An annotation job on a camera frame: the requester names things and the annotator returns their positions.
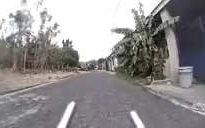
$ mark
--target overcast sky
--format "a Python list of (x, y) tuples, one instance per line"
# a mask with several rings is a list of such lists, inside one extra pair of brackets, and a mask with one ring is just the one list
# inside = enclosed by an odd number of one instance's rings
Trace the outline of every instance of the overcast sky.
[[(0, 0), (0, 19), (8, 18), (10, 12), (19, 9), (21, 0)], [(44, 6), (60, 24), (62, 33), (58, 37), (73, 40), (80, 61), (107, 57), (111, 48), (122, 35), (111, 34), (112, 27), (134, 29), (131, 9), (138, 9), (139, 0), (44, 0)], [(146, 14), (161, 0), (140, 0)]]

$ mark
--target asphalt road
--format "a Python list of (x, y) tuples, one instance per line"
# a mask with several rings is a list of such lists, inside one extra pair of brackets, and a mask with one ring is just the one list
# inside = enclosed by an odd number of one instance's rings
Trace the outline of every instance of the asphalt road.
[(70, 128), (205, 128), (205, 117), (107, 73), (93, 72), (16, 95), (0, 97), (0, 128), (56, 128), (76, 102)]

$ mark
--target gray trash bin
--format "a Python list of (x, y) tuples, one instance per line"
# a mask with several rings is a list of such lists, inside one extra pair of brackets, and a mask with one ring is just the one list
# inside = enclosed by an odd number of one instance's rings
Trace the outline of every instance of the gray trash bin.
[(178, 68), (178, 83), (180, 87), (190, 88), (193, 82), (193, 67)]

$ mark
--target roadside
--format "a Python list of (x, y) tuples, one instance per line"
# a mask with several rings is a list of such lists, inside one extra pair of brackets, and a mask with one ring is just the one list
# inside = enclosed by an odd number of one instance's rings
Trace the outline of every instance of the roadside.
[(184, 100), (193, 110), (205, 111), (205, 85), (196, 84), (192, 88), (181, 88), (171, 84), (157, 84), (147, 87), (153, 92)]
[(185, 89), (172, 85), (166, 80), (149, 84), (146, 79), (132, 78), (119, 73), (117, 77), (129, 81), (135, 86), (141, 86), (148, 92), (169, 100), (175, 105), (205, 116), (205, 85), (196, 84), (192, 88)]
[(0, 70), (0, 93), (27, 88), (77, 75), (79, 72), (44, 72), (38, 74), (20, 74), (9, 70)]

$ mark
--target white lane marking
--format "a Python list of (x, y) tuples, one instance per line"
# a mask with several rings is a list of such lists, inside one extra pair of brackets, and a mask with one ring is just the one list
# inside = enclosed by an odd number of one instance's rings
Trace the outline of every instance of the white lane marking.
[(130, 114), (137, 128), (145, 128), (136, 111), (131, 111)]
[(65, 113), (63, 114), (62, 119), (60, 120), (60, 123), (58, 124), (57, 128), (66, 128), (68, 123), (69, 123), (69, 119), (72, 115), (72, 112), (74, 110), (76, 103), (74, 101), (70, 102), (65, 110)]

